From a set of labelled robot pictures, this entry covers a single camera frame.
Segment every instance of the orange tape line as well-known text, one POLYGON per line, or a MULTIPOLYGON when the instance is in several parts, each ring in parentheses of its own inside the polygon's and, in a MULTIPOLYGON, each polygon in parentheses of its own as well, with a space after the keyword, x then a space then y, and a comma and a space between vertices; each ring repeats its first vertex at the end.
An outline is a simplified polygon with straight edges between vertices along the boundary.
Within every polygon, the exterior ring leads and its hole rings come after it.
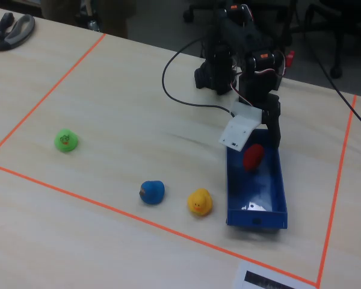
POLYGON ((63 190, 62 188, 55 187, 54 185, 49 185, 49 184, 47 184, 47 183, 45 183, 45 182, 38 181, 38 180, 36 180, 36 179, 30 178, 29 176, 25 176, 25 175, 23 175, 23 174, 21 174, 21 173, 17 173, 17 172, 14 172, 14 171, 12 171, 12 170, 8 170, 8 169, 6 169, 6 168, 4 168, 4 167, 1 167, 1 166, 0 166, 0 170, 3 171, 3 172, 10 173, 10 174, 12 174, 12 175, 18 176, 18 177, 20 177, 20 178, 26 179, 26 180, 28 180, 28 181, 34 182, 34 183, 36 183, 36 184, 42 185, 42 186, 44 186, 44 187, 53 189, 53 190, 55 190, 55 191, 59 191, 60 193, 67 194, 67 195, 69 195, 69 196, 71 196, 71 197, 75 197, 75 198, 77 198, 77 199, 79 199, 79 200, 83 200, 83 201, 88 202, 88 203, 91 203, 91 204, 93 204, 93 205, 97 205, 97 206, 99 206, 99 207, 108 209, 108 210, 110 210, 110 211, 116 212, 116 213, 121 214, 121 215, 124 215, 124 216, 126 216, 126 217, 130 217, 130 218, 135 219, 135 220, 137 220, 137 221, 139 221, 139 222, 143 222, 143 223, 148 224, 148 225, 150 225, 150 226, 154 226, 154 227, 156 227, 156 228, 158 228, 158 229, 162 229, 162 230, 167 231, 167 232, 169 232, 169 233, 171 233, 171 234, 174 234, 174 235, 177 235, 177 236, 186 238, 186 239, 188 239, 188 240, 190 240, 190 241, 193 241, 193 242, 196 242, 196 243, 198 243, 198 244, 204 245, 204 246, 209 247, 209 248, 211 248, 211 249, 220 251, 220 252, 222 252, 222 253, 226 253, 226 254, 228 254, 228 255, 237 257, 237 258, 239 258, 239 259, 243 259, 243 260, 245 260, 245 261, 248 261, 248 262, 257 264, 257 265, 259 265, 259 266, 265 267, 265 268, 270 269, 270 270, 272 270, 272 271, 275 271, 275 272, 284 274, 284 275, 286 275, 286 276, 289 276, 289 277, 291 277, 291 278, 293 278, 293 279, 296 279, 296 280, 299 280, 299 281, 301 281, 301 282, 307 283, 307 284, 309 284, 309 285, 315 286, 315 283, 314 283, 313 281, 309 281, 309 280, 307 280, 307 279, 305 279, 305 278, 302 278, 302 277, 299 277, 299 276, 294 275, 294 274, 292 274, 292 273, 286 272, 286 271, 284 271, 284 270, 275 268, 275 267, 273 267, 273 266, 270 266, 270 265, 268 265, 268 264, 262 263, 262 262, 260 262, 260 261, 256 261, 256 260, 254 260, 254 259, 251 259, 251 258, 248 258, 248 257, 246 257, 246 256, 240 255, 240 254, 238 254, 238 253, 235 253, 235 252, 232 252, 232 251, 223 249, 223 248, 221 248, 221 247, 218 247, 218 246, 216 246, 216 245, 213 245, 213 244, 207 243, 207 242, 205 242, 205 241, 199 240, 199 239, 197 239, 197 238, 194 238, 194 237, 192 237, 192 236, 186 235, 186 234, 184 234, 184 233, 181 233, 181 232, 172 230, 172 229, 170 229, 170 228, 168 228, 168 227, 165 227, 165 226, 162 226, 162 225, 160 225, 160 224, 151 222, 151 221, 149 221, 149 220, 146 220, 146 219, 141 218, 141 217, 138 217, 138 216, 136 216, 136 215, 127 213, 127 212, 125 212, 125 211, 122 211, 122 210, 120 210, 120 209, 111 207, 111 206, 109 206, 109 205, 100 203, 100 202, 98 202, 98 201, 96 201, 96 200, 89 199, 89 198, 87 198, 87 197, 83 197, 83 196, 80 196, 80 195, 78 195, 78 194, 74 194, 74 193, 72 193, 72 192, 70 192, 70 191, 63 190))
POLYGON ((13 135, 13 133, 26 121, 27 118, 42 104, 43 101, 46 100, 46 98, 62 83, 63 80, 66 79, 66 77, 82 62, 82 60, 103 40, 103 38, 106 36, 106 34, 103 34, 93 46, 66 72, 66 74, 63 75, 62 78, 47 92, 46 95, 33 107, 33 109, 26 114, 26 116, 10 131, 9 134, 7 134, 6 137, 2 141, 0 141, 0 147, 13 135))
MULTIPOLYGON (((356 106, 356 101, 357 101, 357 95, 354 95, 353 103, 351 104, 351 106, 353 108, 356 106)), ((329 222, 328 222, 328 225, 327 225, 324 249, 322 250, 321 263, 319 265, 316 288, 319 288, 319 286, 321 285, 322 274, 324 273, 326 254, 327 254, 327 249, 329 247, 330 234, 332 232, 332 225, 333 225, 333 219, 334 219, 335 211, 336 211, 339 183, 341 181, 342 167, 344 166, 344 158, 345 158, 345 153, 346 153, 346 150, 347 150, 347 144, 348 144, 349 132, 350 132, 350 126, 351 126, 351 121, 352 120, 353 120, 353 112, 350 111, 349 112, 347 130, 345 132, 345 137, 344 137, 344 144, 342 145, 341 157, 339 159, 337 179, 336 179, 336 185, 335 185, 335 192, 333 194, 332 208, 330 210, 330 217, 329 217, 329 222)))

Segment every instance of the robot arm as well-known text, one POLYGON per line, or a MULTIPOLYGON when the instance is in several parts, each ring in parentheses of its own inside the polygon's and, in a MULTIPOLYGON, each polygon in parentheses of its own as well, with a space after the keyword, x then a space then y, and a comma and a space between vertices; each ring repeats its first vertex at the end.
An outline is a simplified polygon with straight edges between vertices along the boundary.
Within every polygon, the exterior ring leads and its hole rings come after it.
POLYGON ((232 56, 236 55, 242 70, 239 93, 262 110, 261 121, 268 127, 273 146, 278 147, 280 103, 270 90, 276 87, 283 56, 274 51, 273 40, 256 28, 247 5, 219 9, 215 17, 215 26, 208 32, 205 43, 206 61, 194 73, 196 86, 216 90, 218 95, 230 91, 231 83, 235 85, 236 80, 232 69, 232 56))

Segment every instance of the yellow rubber duck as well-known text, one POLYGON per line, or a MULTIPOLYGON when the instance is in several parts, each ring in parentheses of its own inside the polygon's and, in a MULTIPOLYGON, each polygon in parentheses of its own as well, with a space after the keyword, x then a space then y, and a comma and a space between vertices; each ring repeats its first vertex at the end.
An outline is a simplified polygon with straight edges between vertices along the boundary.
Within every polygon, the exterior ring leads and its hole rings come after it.
POLYGON ((197 215, 204 216, 208 214, 212 209, 212 199, 209 191, 205 188, 199 188, 189 195, 187 205, 190 211, 197 215))

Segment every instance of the blue rubber duck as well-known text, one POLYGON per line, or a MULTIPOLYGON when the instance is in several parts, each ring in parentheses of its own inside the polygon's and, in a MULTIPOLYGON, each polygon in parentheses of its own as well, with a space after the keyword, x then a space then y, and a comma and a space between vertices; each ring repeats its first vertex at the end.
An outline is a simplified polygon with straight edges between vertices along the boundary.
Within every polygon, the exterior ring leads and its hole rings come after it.
POLYGON ((161 181, 144 182, 140 187, 139 195, 147 204, 158 204, 162 202, 164 197, 164 184, 161 181))

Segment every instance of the blue tray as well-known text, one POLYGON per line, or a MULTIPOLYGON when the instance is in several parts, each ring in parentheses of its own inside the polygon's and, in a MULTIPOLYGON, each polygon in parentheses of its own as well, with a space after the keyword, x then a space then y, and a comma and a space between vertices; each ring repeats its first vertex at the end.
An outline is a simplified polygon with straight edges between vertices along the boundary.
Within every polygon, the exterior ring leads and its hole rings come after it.
POLYGON ((252 228, 288 227, 279 153, 270 146, 267 129, 255 129, 241 152, 227 148, 227 224, 252 228), (243 155, 255 143, 264 147, 265 156, 257 171, 246 172, 243 155))

